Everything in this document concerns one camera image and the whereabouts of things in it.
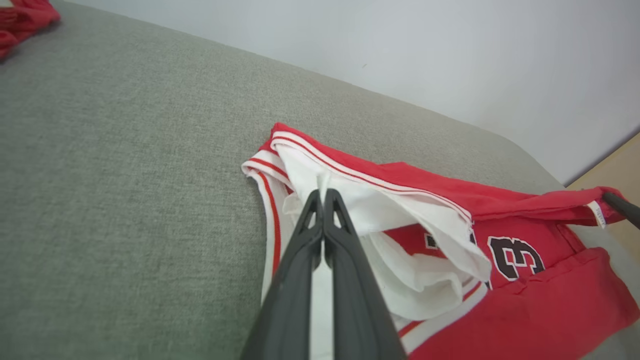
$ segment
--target clothing tag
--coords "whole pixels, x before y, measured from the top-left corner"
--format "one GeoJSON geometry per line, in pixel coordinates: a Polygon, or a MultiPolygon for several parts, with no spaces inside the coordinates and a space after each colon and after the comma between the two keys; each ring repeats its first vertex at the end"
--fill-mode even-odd
{"type": "Polygon", "coordinates": [[[587,204],[587,206],[589,206],[589,209],[591,209],[593,211],[593,214],[596,216],[598,225],[600,225],[602,229],[607,227],[607,221],[602,214],[602,209],[600,209],[600,205],[598,205],[598,202],[596,200],[591,201],[589,204],[587,204]]]}

